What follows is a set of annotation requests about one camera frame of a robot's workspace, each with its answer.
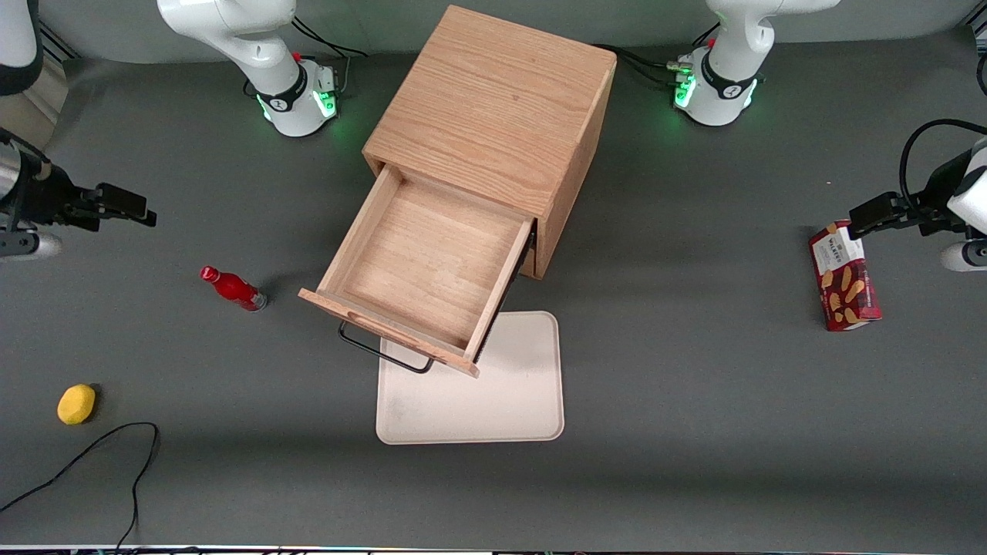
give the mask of drawer handle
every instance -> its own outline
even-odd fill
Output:
[[[424,374],[424,373],[428,372],[429,370],[431,370],[432,363],[435,362],[435,360],[433,358],[429,358],[428,359],[428,362],[425,364],[425,366],[423,366],[421,368],[415,368],[414,366],[408,364],[407,362],[401,362],[400,360],[397,360],[394,357],[391,357],[391,356],[388,356],[388,355],[384,355],[383,353],[381,353],[380,351],[377,351],[376,349],[370,347],[369,345],[363,345],[362,343],[360,343],[356,339],[348,336],[346,334],[346,321],[345,320],[343,320],[343,321],[340,322],[340,338],[342,338],[343,341],[349,343],[350,345],[353,345],[354,347],[359,347],[360,349],[363,349],[364,351],[367,351],[368,353],[370,353],[372,355],[377,355],[378,357],[386,360],[387,362],[393,362],[394,364],[400,366],[401,368],[410,370],[410,371],[412,371],[412,372],[414,372],[416,374]]]

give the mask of red bottle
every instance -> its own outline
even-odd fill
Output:
[[[206,266],[198,275],[212,283],[220,296],[239,304],[244,310],[257,312],[267,306],[267,297],[236,274],[220,272],[212,266]]]

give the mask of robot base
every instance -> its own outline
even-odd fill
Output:
[[[953,243],[940,254],[943,267],[953,272],[987,271],[987,240]]]
[[[691,63],[694,68],[698,68],[708,51],[709,48],[702,46],[679,56],[678,60]],[[724,100],[720,98],[717,89],[703,77],[703,72],[694,70],[675,89],[674,105],[698,123],[718,127],[733,122],[745,108],[750,106],[751,95],[756,87],[755,79],[754,83],[736,98]]]
[[[323,67],[312,60],[298,62],[308,76],[307,90],[288,112],[277,112],[266,106],[258,97],[264,117],[281,134],[303,137],[319,130],[323,123],[337,114],[336,75],[331,67]]]
[[[47,231],[0,231],[0,263],[40,260],[53,257],[61,250],[61,239]]]

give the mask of wood grain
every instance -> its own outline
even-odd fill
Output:
[[[456,349],[452,346],[444,346],[434,338],[402,326],[382,314],[352,306],[331,293],[317,293],[303,288],[298,291],[298,296],[354,326],[387,338],[425,357],[432,357],[472,377],[480,377],[480,369],[473,361],[456,355]]]
[[[396,165],[553,218],[536,239],[551,248],[536,247],[526,272],[540,277],[595,152],[589,123],[602,119],[615,67],[612,52],[450,6],[363,155],[375,173]]]
[[[603,89],[598,92],[594,99],[593,111],[587,115],[583,125],[582,141],[572,154],[569,160],[569,167],[559,184],[559,190],[552,208],[548,215],[539,221],[540,235],[538,237],[538,256],[535,259],[535,275],[533,278],[541,279],[545,276],[549,261],[555,254],[555,249],[559,246],[562,237],[562,230],[566,227],[569,213],[575,204],[575,199],[582,189],[582,182],[586,179],[589,165],[596,155],[596,146],[599,142],[600,129],[603,127],[603,117],[607,111],[607,101],[610,99],[610,86],[613,83],[613,74],[607,80]]]
[[[470,373],[532,221],[386,166],[319,288],[300,296]]]

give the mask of green led light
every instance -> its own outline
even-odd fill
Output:
[[[264,111],[264,119],[270,121],[270,114],[267,113],[267,106],[265,106],[264,101],[261,100],[261,95],[257,95],[257,103],[261,105],[261,110]]]
[[[750,92],[747,93],[747,100],[743,101],[744,108],[750,106],[750,101],[754,98],[754,89],[756,88],[757,88],[757,79],[754,79],[754,82],[750,84]]]
[[[319,110],[326,119],[336,115],[336,95],[322,91],[312,91],[312,98],[315,99],[315,103],[319,106]]]
[[[690,75],[688,80],[679,85],[679,91],[675,94],[675,104],[677,104],[679,108],[689,106],[689,101],[692,100],[692,93],[695,90],[696,77]]]

